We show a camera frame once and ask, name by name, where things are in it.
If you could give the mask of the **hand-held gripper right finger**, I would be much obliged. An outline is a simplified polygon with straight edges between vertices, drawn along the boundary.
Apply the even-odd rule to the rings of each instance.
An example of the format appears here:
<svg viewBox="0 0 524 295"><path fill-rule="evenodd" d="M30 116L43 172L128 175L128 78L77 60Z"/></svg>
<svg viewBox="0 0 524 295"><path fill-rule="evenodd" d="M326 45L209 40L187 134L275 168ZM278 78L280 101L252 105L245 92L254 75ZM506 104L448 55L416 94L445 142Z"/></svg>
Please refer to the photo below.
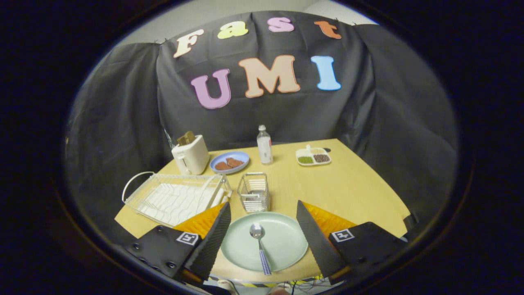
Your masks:
<svg viewBox="0 0 524 295"><path fill-rule="evenodd" d="M316 264L331 284L358 281L378 271L408 244L373 222L355 224L298 201L298 221Z"/></svg>

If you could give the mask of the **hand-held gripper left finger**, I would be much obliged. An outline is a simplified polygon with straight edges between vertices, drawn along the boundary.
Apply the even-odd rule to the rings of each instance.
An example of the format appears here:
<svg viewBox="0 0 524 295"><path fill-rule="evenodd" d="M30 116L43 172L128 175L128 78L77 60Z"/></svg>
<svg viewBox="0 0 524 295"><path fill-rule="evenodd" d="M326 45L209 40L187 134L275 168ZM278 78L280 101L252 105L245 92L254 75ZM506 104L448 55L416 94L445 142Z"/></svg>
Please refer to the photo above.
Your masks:
<svg viewBox="0 0 524 295"><path fill-rule="evenodd" d="M175 227L156 226L125 250L169 278L202 284L208 280L230 222L226 201Z"/></svg>

